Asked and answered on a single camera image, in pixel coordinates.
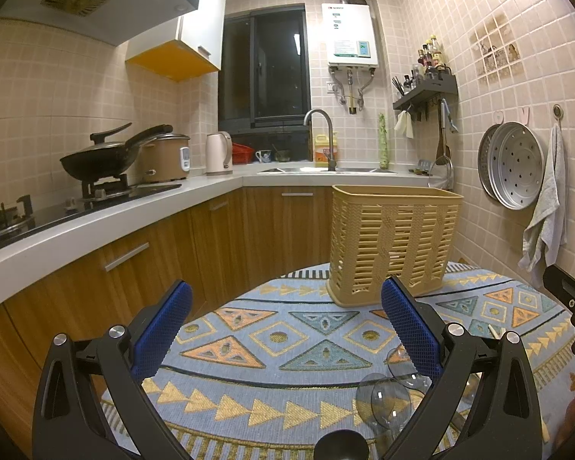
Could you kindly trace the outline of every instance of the window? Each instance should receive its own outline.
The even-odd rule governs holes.
[[[299,140],[311,108],[304,5],[228,18],[219,73],[219,129]]]

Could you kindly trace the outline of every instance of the gas stove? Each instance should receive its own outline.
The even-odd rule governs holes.
[[[17,199],[20,206],[5,208],[0,204],[0,249],[34,233],[80,216],[106,209],[124,202],[140,199],[179,188],[180,184],[156,186],[129,186],[125,178],[105,183],[83,183],[83,198],[71,198],[64,204],[32,209],[29,195]]]

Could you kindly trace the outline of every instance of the water heater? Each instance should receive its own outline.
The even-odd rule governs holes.
[[[379,66],[368,5],[324,3],[322,15],[329,66],[339,69]]]

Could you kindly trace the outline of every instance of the electric kettle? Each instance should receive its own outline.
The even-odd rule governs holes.
[[[230,133],[218,131],[207,135],[207,175],[232,173],[232,138]]]

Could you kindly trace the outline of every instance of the yellow bottle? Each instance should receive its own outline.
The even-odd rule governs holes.
[[[337,140],[337,132],[333,131],[333,145],[334,145],[334,160],[338,161],[338,140]],[[328,166],[328,157],[327,154],[330,153],[330,140],[328,139],[328,135],[316,135],[314,139],[314,148],[313,148],[313,161],[315,162],[316,167],[326,167]]]

